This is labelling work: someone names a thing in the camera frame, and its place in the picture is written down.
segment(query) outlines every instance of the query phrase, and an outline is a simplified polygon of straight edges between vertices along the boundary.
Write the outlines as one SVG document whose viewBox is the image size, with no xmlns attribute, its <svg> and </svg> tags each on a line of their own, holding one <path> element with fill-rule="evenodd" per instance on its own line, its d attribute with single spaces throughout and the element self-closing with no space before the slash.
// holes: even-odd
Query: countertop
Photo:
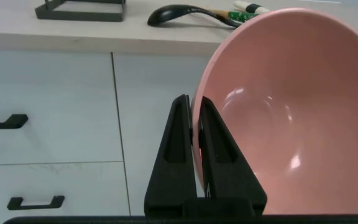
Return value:
<svg viewBox="0 0 358 224">
<path fill-rule="evenodd" d="M 211 56 L 232 29 L 205 16 L 184 16 L 165 27 L 147 18 L 167 4 L 234 9 L 234 0 L 127 0 L 123 22 L 39 20 L 43 0 L 0 0 L 0 49 L 69 50 Z M 358 6 L 298 0 L 253 0 L 271 10 L 305 7 L 327 12 L 358 31 Z"/>
</svg>

